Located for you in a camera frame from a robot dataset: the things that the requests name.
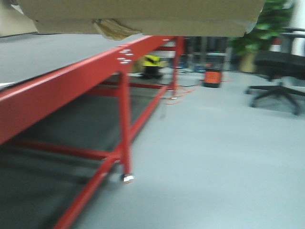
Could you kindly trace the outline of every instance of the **white wall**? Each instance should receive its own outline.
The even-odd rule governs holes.
[[[305,0],[296,0],[294,13],[290,22],[291,27],[304,28],[305,29]],[[304,56],[305,39],[298,38],[295,40],[293,45],[293,54]]]

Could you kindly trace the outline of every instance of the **gray floor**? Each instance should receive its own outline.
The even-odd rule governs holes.
[[[198,79],[179,77],[188,85]],[[132,145],[135,181],[122,185],[115,166],[72,228],[304,229],[304,101],[300,116],[276,99],[250,108],[253,95],[245,88],[269,82],[244,73],[225,73],[224,80],[218,89],[197,87],[181,103],[161,103]],[[132,99],[136,115],[151,94],[133,94],[145,95]],[[96,102],[111,108],[114,101],[80,97],[23,136],[109,148],[118,135],[110,122],[85,129],[88,120],[113,116]],[[98,165],[7,146],[0,151],[2,229],[49,228]]]

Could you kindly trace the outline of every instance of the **caster wheel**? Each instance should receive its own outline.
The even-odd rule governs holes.
[[[123,174],[121,176],[121,181],[124,183],[124,184],[129,184],[131,182],[133,182],[134,180],[134,175],[129,173],[129,174]]]
[[[298,110],[298,109],[294,110],[294,111],[293,111],[293,114],[294,114],[294,115],[300,115],[300,110]]]
[[[256,102],[252,102],[252,103],[250,104],[250,107],[257,107]]]
[[[252,94],[252,91],[250,89],[247,89],[244,93],[245,94]]]

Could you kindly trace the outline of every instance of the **potted plant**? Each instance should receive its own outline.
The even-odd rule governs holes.
[[[235,54],[241,56],[240,70],[255,71],[253,59],[260,50],[269,50],[274,38],[282,33],[289,24],[293,10],[293,1],[266,0],[254,29],[244,37],[233,38],[231,46]]]

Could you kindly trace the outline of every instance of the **green leaves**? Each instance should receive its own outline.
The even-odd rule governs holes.
[[[237,55],[268,50],[274,38],[289,24],[293,8],[283,9],[286,0],[266,0],[256,27],[241,38],[232,38],[231,45]]]

